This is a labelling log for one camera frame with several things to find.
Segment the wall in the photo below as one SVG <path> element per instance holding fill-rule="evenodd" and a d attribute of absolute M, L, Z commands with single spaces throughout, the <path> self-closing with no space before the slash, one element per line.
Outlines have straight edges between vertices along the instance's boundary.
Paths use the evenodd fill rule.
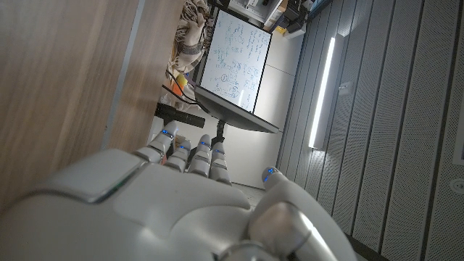
<path fill-rule="evenodd" d="M 297 71 L 303 36 L 286 39 L 274 32 L 254 110 L 282 131 L 289 107 L 291 87 Z M 262 171 L 276 165 L 282 132 L 260 133 L 228 126 L 224 133 L 231 180 L 264 188 Z"/>
<path fill-rule="evenodd" d="M 333 0 L 308 25 L 278 167 L 389 260 L 464 260 L 462 1 Z M 344 37 L 325 149 L 307 146 L 330 38 Z"/>

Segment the fluorescent light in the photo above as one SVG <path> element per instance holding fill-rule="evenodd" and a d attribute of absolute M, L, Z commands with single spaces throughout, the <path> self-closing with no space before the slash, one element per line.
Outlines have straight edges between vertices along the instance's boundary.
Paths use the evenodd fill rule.
<path fill-rule="evenodd" d="M 335 38 L 332 38 L 331 43 L 328 46 L 326 66 L 324 67 L 324 73 L 323 73 L 323 76 L 322 76 L 322 83 L 320 83 L 318 103 L 316 105 L 316 111 L 315 111 L 315 114 L 314 114 L 314 120 L 312 122 L 312 127 L 311 127 L 311 136 L 310 136 L 310 144 L 309 145 L 312 148 L 314 148 L 316 134 L 318 132 L 320 111 L 322 110 L 322 103 L 324 101 L 324 94 L 326 93 L 328 71 L 331 68 L 332 54 L 334 54 L 334 47 L 335 47 Z"/>

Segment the white robotic hand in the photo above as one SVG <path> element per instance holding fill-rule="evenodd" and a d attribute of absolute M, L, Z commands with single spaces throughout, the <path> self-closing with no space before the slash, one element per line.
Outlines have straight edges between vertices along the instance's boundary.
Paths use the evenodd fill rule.
<path fill-rule="evenodd" d="M 356 260 L 344 233 L 303 188 L 275 167 L 266 168 L 262 180 L 266 194 L 250 217 L 251 240 L 279 258 Z"/>
<path fill-rule="evenodd" d="M 148 146 L 138 149 L 134 154 L 148 162 L 160 162 L 173 142 L 178 130 L 179 128 L 177 128 L 174 121 L 168 123 Z"/>
<path fill-rule="evenodd" d="M 187 173 L 190 141 L 161 165 L 177 130 L 168 123 L 133 154 L 99 152 L 29 190 L 0 215 L 0 260 L 356 260 L 330 215 L 274 167 L 253 210 L 208 135 Z"/>

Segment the whiteboard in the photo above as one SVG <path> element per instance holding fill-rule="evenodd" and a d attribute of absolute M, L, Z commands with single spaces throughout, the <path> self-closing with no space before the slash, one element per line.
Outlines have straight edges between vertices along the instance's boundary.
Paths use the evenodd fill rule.
<path fill-rule="evenodd" d="M 252 112 L 270 37 L 271 34 L 220 10 L 201 86 Z"/>

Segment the wooden panel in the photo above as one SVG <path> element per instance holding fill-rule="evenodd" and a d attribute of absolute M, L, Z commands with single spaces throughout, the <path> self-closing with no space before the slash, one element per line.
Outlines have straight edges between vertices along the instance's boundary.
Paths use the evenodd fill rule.
<path fill-rule="evenodd" d="M 145 145 L 182 6 L 182 0 L 146 0 L 112 126 L 110 147 L 133 151 Z"/>
<path fill-rule="evenodd" d="M 138 5 L 0 0 L 0 210 L 100 150 Z M 182 5 L 145 1 L 116 104 L 111 141 L 118 148 L 144 145 Z"/>
<path fill-rule="evenodd" d="M 99 150 L 137 3 L 0 3 L 0 209 Z"/>

